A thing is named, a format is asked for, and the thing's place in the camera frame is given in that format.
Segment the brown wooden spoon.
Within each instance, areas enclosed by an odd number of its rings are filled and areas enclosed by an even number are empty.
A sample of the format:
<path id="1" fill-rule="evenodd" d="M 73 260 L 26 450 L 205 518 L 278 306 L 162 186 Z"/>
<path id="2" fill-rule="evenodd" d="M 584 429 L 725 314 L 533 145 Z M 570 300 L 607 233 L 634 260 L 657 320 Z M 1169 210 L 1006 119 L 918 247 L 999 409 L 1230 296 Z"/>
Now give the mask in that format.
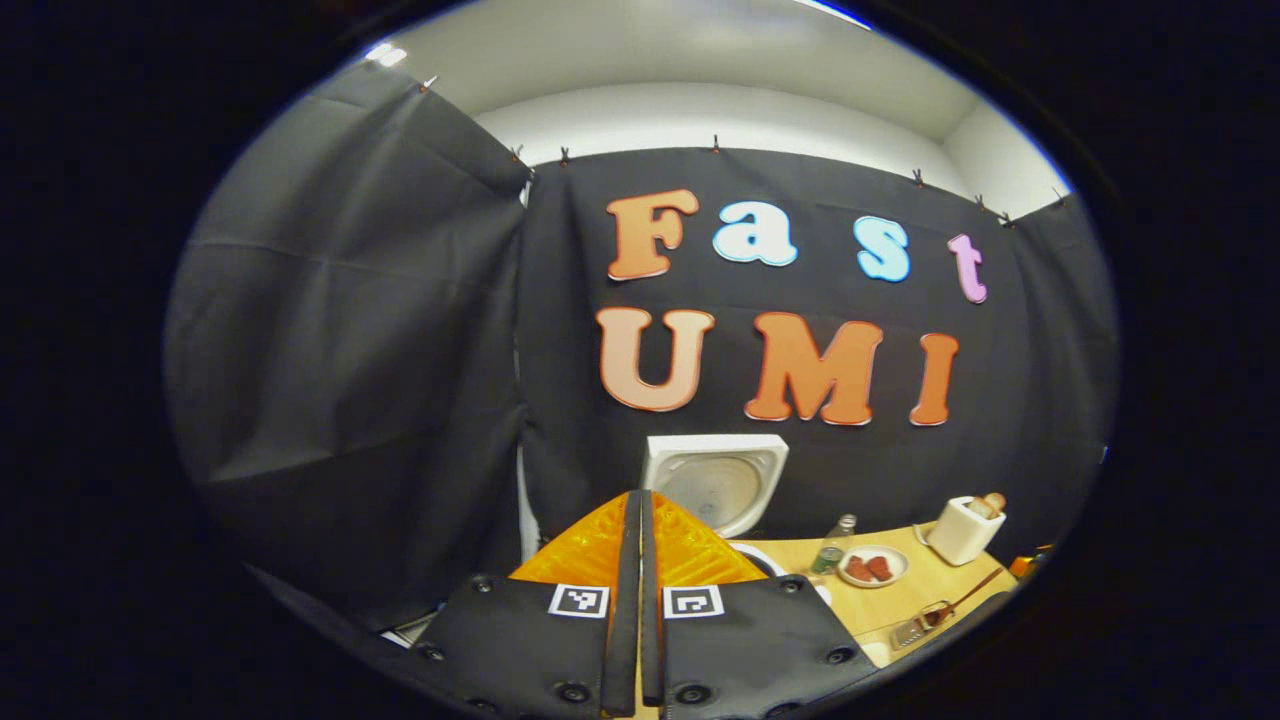
<path id="1" fill-rule="evenodd" d="M 925 628 L 927 630 L 932 630 L 932 629 L 934 629 L 937 626 L 941 626 L 948 618 L 951 618 L 956 612 L 957 607 L 961 603 L 964 603 L 965 601 L 968 601 L 970 597 L 973 597 L 979 591 L 984 589 L 991 582 L 993 582 L 996 578 L 1001 577 L 1002 573 L 1004 573 L 1002 568 L 996 568 L 987 577 L 984 577 L 979 583 L 977 583 L 975 585 L 973 585 L 959 600 L 955 600 L 955 601 L 945 600 L 945 601 L 940 601 L 938 603 L 934 603 L 934 605 L 929 606 L 922 614 L 922 620 L 920 620 L 922 626 Z"/>

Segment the white round plate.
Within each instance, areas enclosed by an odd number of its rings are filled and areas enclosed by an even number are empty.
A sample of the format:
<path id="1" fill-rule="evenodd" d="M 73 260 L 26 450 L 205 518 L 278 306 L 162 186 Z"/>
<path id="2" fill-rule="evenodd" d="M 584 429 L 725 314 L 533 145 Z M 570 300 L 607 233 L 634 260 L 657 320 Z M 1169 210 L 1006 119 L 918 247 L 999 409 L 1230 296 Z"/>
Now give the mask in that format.
<path id="1" fill-rule="evenodd" d="M 893 570 L 893 578 L 891 580 L 888 580 L 888 582 L 884 582 L 884 583 L 879 583 L 879 582 L 860 583 L 860 582 L 854 580 L 845 571 L 846 562 L 849 561 L 849 557 L 851 555 L 860 556 L 864 560 L 864 562 L 868 559 L 874 557 L 874 556 L 886 556 L 887 560 L 888 560 L 888 562 L 890 562 L 891 569 Z M 891 585 L 895 582 L 900 580 L 906 574 L 908 569 L 909 569 L 909 561 L 908 561 L 908 557 L 906 557 L 906 555 L 904 552 L 901 552 L 899 550 L 895 550 L 895 548 L 891 548 L 888 546 L 883 546 L 883 544 L 860 544 L 860 546 L 855 546 L 855 547 L 850 548 L 850 551 L 847 551 L 845 553 L 845 556 L 842 557 L 841 566 L 837 568 L 836 570 L 837 570 L 838 575 L 845 582 L 847 582 L 849 584 L 855 585 L 855 587 L 874 589 L 874 588 L 882 588 L 882 587 Z"/>

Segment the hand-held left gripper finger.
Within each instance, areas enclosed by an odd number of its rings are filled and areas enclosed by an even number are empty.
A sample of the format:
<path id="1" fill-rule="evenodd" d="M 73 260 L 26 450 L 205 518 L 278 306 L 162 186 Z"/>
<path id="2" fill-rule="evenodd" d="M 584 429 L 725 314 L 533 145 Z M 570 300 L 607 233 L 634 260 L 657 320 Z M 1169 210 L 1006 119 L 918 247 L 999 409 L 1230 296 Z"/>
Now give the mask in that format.
<path id="1" fill-rule="evenodd" d="M 812 720 L 869 688 L 877 666 L 809 578 L 643 500 L 641 679 L 660 720 Z"/>
<path id="2" fill-rule="evenodd" d="M 515 571 L 463 582 L 415 643 L 433 687 L 485 719 L 634 715 L 640 534 L 631 491 Z"/>

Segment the black backdrop cloth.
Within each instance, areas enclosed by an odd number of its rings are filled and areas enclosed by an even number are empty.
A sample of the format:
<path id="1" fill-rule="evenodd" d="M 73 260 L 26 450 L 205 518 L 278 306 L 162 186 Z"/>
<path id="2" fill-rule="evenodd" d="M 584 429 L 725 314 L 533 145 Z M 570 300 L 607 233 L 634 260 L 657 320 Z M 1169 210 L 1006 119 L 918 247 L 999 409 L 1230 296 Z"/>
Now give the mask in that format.
<path id="1" fill-rule="evenodd" d="M 1073 199 L 1002 223 L 824 158 L 643 149 L 526 167 L 362 61 L 239 155 L 184 247 L 164 378 L 244 561 L 353 624 L 424 615 L 643 483 L 646 438 L 777 434 L 750 539 L 936 519 L 1062 538 L 1121 375 Z"/>

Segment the clear plastic water bottle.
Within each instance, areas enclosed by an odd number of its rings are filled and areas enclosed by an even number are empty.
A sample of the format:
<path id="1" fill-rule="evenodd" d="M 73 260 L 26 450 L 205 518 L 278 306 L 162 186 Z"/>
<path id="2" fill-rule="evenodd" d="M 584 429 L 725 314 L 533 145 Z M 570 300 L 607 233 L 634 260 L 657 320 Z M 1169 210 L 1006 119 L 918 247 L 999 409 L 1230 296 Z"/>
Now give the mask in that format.
<path id="1" fill-rule="evenodd" d="M 836 571 L 841 566 L 842 557 L 849 551 L 856 533 L 858 516 L 846 512 L 838 518 L 832 529 L 826 534 L 818 551 L 815 552 L 808 571 L 812 575 L 822 577 Z"/>

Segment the white toaster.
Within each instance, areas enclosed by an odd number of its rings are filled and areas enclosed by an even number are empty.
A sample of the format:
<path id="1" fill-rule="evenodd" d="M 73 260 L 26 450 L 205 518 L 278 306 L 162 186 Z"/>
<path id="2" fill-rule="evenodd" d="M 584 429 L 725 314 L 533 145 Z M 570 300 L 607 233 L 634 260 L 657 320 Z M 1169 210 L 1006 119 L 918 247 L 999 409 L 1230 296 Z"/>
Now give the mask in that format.
<path id="1" fill-rule="evenodd" d="M 948 500 L 929 529 L 916 528 L 916 538 L 952 566 L 974 561 L 1006 521 L 1005 510 L 998 518 L 984 520 L 966 507 L 974 497 L 983 496 L 986 495 Z"/>

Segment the white rice cooker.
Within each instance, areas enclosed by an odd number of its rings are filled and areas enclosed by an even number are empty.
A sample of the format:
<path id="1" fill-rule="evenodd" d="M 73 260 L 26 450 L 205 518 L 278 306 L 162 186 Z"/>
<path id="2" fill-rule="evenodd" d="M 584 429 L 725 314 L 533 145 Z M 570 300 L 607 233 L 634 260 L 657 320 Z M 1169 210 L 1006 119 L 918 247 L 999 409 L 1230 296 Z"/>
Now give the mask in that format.
<path id="1" fill-rule="evenodd" d="M 653 497 L 657 584 L 724 585 L 782 577 L 768 555 L 737 547 L 763 519 L 788 456 L 777 434 L 646 438 L 644 489 Z"/>

